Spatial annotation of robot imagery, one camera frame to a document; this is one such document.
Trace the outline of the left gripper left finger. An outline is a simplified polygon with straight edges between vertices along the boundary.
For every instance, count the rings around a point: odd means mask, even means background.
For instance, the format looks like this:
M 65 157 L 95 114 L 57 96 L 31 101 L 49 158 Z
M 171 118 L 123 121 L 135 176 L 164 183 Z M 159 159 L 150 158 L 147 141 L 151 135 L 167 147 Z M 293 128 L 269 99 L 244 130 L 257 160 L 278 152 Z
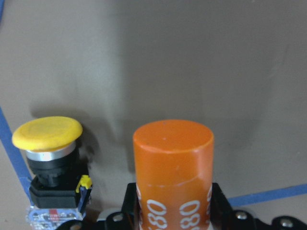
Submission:
M 126 188 L 121 208 L 110 208 L 97 218 L 98 230 L 138 230 L 139 204 L 136 183 L 129 183 Z

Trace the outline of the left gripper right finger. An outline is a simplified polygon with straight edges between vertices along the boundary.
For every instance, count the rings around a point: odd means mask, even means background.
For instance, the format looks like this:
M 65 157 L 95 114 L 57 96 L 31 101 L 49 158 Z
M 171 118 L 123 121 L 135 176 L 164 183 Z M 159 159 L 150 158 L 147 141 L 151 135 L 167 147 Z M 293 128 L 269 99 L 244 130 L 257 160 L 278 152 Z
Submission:
M 210 221 L 214 230 L 255 230 L 256 223 L 251 214 L 234 210 L 218 183 L 212 183 Z

